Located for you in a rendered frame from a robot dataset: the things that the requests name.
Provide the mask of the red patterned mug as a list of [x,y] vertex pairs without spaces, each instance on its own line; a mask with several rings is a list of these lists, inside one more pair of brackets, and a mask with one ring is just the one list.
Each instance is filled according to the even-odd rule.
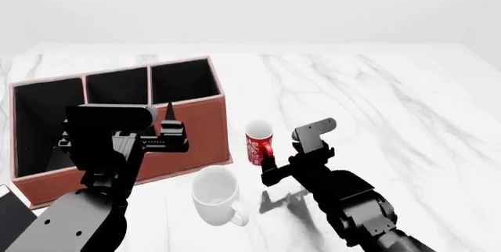
[[272,125],[265,120],[254,120],[245,128],[247,157],[255,166],[261,166],[264,157],[274,157]]

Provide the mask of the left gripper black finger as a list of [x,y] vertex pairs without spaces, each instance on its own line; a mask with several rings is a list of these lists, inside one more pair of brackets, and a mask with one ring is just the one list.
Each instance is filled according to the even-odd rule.
[[189,150],[186,127],[183,122],[176,120],[172,102],[168,103],[165,118],[160,126],[158,138],[163,152],[186,153]]
[[70,158],[70,136],[67,134],[67,119],[62,122],[62,127],[62,135],[52,148],[46,171],[55,171],[74,166],[74,162]]

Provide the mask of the dark flat box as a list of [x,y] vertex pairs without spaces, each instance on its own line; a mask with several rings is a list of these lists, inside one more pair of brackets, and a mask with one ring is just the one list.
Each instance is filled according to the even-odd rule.
[[36,218],[7,185],[0,185],[0,252],[6,252]]

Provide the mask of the white ceramic mug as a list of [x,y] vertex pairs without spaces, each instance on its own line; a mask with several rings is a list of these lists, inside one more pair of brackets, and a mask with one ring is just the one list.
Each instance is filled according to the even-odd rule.
[[225,167],[210,166],[197,172],[191,197],[198,215],[213,226],[233,223],[244,227],[249,214],[240,202],[240,187],[236,176]]

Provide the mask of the red-brown leather three-compartment caddy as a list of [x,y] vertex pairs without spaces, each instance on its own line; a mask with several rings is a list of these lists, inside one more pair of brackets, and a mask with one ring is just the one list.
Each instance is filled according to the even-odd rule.
[[174,110],[186,127],[189,150],[147,153],[138,184],[232,161],[225,94],[207,56],[16,82],[9,94],[11,180],[31,209],[47,207],[81,188],[82,171],[57,146],[67,106],[150,105],[160,120],[168,109]]

